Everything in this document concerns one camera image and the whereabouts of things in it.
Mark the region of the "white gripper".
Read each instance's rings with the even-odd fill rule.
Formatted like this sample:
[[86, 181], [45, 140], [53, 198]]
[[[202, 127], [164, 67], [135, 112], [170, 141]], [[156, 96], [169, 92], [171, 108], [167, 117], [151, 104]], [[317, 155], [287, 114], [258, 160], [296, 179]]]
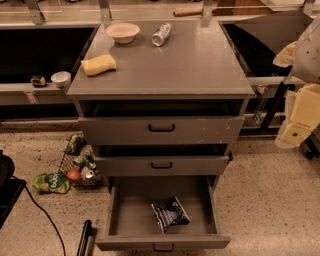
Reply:
[[[273, 64], [288, 67], [293, 64], [297, 42], [285, 46], [274, 58]], [[320, 124], [320, 85], [305, 84], [297, 92], [289, 90], [285, 97], [285, 120], [275, 144], [282, 149], [298, 147]]]

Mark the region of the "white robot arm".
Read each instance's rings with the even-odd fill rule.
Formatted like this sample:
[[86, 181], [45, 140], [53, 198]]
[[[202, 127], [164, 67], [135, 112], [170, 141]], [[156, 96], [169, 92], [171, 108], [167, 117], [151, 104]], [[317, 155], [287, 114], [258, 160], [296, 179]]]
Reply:
[[298, 147], [320, 123], [320, 17], [317, 16], [297, 41], [285, 46], [273, 64], [292, 69], [287, 77], [304, 82], [285, 99], [285, 120], [275, 144], [283, 149]]

